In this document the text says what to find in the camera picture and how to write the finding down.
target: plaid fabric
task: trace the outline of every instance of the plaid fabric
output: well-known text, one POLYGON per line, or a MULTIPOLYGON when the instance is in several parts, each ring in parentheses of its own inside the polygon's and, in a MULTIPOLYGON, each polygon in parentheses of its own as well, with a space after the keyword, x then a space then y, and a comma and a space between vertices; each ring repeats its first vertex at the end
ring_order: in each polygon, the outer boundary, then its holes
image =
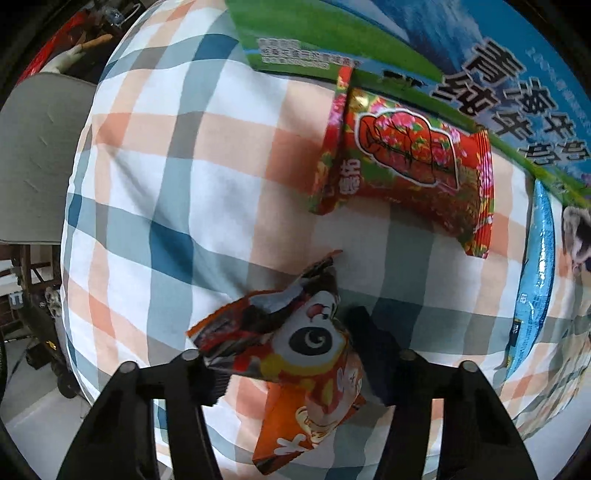
MULTIPOLYGON (((493 157, 496 213, 487 260, 385 202, 306 211, 333 92, 251 70, 223 0, 166 0, 114 52, 80 137, 63 235, 68 354, 90 401, 118 365, 168 362, 186 330, 251 290, 285 286, 341 248, 343 306, 362 304, 429 361, 476 361, 523 436, 575 395, 589 364, 589 290, 562 253, 534 350, 504 382, 505 347, 524 255, 531 181, 493 157)), ((261 382, 232 378, 205 409, 226 479, 256 478, 261 382)), ((164 402, 158 458, 170 464, 164 402)), ((426 472, 437 466, 442 404, 426 472)), ((272 478, 372 478, 391 411, 369 402, 318 449, 272 478)))

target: crumpled wrapper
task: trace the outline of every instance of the crumpled wrapper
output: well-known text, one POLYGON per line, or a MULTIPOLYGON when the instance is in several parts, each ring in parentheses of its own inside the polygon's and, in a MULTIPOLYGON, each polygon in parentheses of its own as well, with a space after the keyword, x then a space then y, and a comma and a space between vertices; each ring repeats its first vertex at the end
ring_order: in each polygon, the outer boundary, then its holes
POLYGON ((252 458, 263 474, 314 449, 365 403, 361 361, 335 318, 337 253, 285 290, 251 293, 187 332, 210 368, 271 382, 252 458))

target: gray chair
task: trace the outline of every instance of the gray chair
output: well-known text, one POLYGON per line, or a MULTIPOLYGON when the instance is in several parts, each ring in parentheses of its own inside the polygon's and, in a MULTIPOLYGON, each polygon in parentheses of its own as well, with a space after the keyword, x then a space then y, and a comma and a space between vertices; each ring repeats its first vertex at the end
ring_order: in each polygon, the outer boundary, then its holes
POLYGON ((61 242, 68 180, 95 91, 39 73, 11 92, 0 111, 0 242, 61 242))

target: blue packaging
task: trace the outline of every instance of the blue packaging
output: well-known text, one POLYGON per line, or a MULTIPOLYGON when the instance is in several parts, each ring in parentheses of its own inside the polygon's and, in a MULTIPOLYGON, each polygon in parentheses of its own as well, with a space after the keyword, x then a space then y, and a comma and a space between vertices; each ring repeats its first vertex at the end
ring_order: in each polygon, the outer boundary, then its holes
POLYGON ((536 180, 525 264, 507 344, 507 378, 530 354, 544 325, 554 282, 555 258, 550 199, 542 183, 536 180))

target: red object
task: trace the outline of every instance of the red object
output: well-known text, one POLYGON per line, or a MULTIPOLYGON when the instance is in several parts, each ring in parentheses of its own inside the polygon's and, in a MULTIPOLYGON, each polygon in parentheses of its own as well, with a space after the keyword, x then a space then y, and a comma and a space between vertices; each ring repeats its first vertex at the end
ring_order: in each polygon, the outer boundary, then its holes
POLYGON ((68 40, 68 33, 74 27, 78 25, 83 25, 88 18, 88 14, 84 11, 76 12, 76 14, 69 19, 62 27, 43 45, 41 50, 35 55, 35 58, 31 61, 25 71, 21 74, 17 81, 17 85, 21 83, 24 79, 39 73, 41 69, 45 66, 51 54, 55 50, 55 48, 63 43, 72 43, 68 40))
POLYGON ((330 213, 353 196, 388 200, 439 223, 465 252, 486 258, 494 185, 488 135, 359 88, 339 72, 310 211, 330 213))

